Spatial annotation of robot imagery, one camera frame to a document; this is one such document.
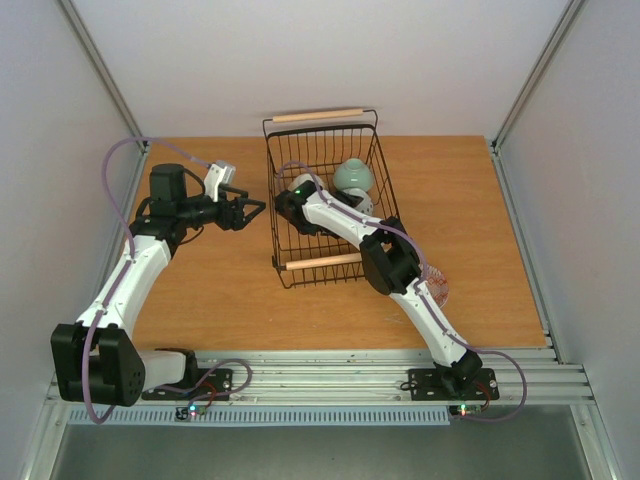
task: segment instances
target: white wall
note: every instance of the white wall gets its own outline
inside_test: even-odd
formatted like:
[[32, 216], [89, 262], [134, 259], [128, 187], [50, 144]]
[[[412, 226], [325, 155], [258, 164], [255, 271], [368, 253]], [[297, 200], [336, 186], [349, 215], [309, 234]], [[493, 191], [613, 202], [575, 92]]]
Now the white wall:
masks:
[[640, 478], [640, 2], [590, 0], [504, 148], [550, 312]]
[[566, 0], [75, 3], [146, 134], [369, 106], [385, 134], [493, 137]]
[[[49, 337], [90, 300], [113, 232], [100, 162], [127, 136], [51, 0], [0, 15], [0, 478], [18, 478], [53, 374]], [[114, 159], [123, 193], [137, 156]]]

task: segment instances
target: table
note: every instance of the table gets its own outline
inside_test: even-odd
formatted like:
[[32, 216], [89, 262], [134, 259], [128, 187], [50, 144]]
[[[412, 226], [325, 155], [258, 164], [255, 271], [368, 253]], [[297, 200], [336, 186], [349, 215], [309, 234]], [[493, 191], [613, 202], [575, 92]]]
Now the table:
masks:
[[[169, 139], [206, 161], [237, 167], [233, 185], [267, 200], [263, 138]], [[471, 344], [545, 345], [500, 187], [482, 137], [382, 137], [403, 223], [450, 285], [444, 307]], [[138, 192], [159, 163], [152, 147]], [[196, 164], [188, 167], [204, 176]], [[195, 182], [189, 187], [197, 191]], [[136, 324], [140, 349], [297, 350], [423, 348], [395, 302], [365, 282], [286, 290], [271, 265], [269, 213], [245, 230], [208, 226], [160, 274]]]

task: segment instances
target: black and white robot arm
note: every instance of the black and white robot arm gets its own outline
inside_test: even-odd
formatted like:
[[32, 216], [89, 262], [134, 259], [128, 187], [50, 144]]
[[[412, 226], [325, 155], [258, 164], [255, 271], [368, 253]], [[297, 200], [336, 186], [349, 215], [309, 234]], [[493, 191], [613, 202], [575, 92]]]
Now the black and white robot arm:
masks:
[[293, 192], [280, 193], [275, 208], [302, 234], [324, 232], [344, 238], [360, 250], [365, 278], [378, 292], [396, 301], [411, 319], [452, 397], [473, 382], [482, 361], [463, 346], [466, 341], [429, 293], [415, 249], [393, 233], [406, 233], [399, 219], [382, 220], [360, 213], [328, 192], [316, 190], [311, 180]]
[[[51, 347], [64, 400], [84, 400], [82, 357], [94, 321], [97, 326], [88, 377], [93, 403], [131, 406], [145, 390], [165, 384], [190, 388], [198, 380], [192, 351], [135, 349], [131, 338], [138, 314], [189, 229], [200, 230], [215, 223], [223, 230], [241, 230], [265, 209], [265, 203], [230, 186], [235, 167], [225, 162], [209, 167], [202, 184], [204, 192], [195, 196], [187, 196], [185, 173], [191, 174], [178, 164], [152, 169], [151, 195], [142, 202], [130, 226], [135, 251], [131, 252], [127, 243], [95, 301], [76, 323], [60, 324], [54, 330]], [[245, 214], [246, 206], [254, 208]]]

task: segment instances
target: ventilation grille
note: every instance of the ventilation grille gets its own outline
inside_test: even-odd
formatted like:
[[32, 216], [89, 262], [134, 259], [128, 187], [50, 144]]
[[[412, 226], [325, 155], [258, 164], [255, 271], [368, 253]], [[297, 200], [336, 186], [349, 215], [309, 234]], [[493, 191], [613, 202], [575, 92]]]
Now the ventilation grille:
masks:
[[[97, 409], [98, 415], [104, 410]], [[92, 424], [84, 407], [73, 407], [69, 425]], [[202, 416], [179, 420], [175, 407], [117, 408], [107, 425], [272, 427], [305, 425], [449, 425], [446, 407], [232, 407], [213, 406]]]

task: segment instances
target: black wire basket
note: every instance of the black wire basket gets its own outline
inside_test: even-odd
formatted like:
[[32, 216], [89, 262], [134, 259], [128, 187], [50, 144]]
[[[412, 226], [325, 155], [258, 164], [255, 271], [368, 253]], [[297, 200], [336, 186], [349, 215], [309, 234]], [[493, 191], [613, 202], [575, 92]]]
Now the black wire basket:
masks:
[[[309, 120], [321, 122], [336, 117], [362, 115], [371, 117], [373, 123], [345, 122], [341, 125], [278, 129], [281, 123], [286, 122], [299, 125]], [[303, 168], [296, 166], [284, 170], [278, 179], [279, 170], [287, 162], [297, 160], [308, 165], [313, 173], [324, 181], [329, 191], [333, 192], [333, 173], [345, 160], [356, 157], [369, 167], [375, 178], [373, 187], [367, 192], [374, 205], [373, 216], [387, 218], [393, 215], [400, 218], [376, 132], [377, 112], [353, 109], [284, 115], [266, 119], [262, 125], [267, 141], [273, 266], [280, 276], [282, 285], [291, 288], [300, 285], [357, 281], [363, 278], [362, 262], [358, 256], [354, 256], [354, 261], [339, 265], [288, 269], [287, 264], [293, 265], [289, 262], [357, 253], [358, 249], [344, 239], [326, 234], [300, 235], [295, 227], [276, 213], [274, 200], [298, 175], [307, 173]]]

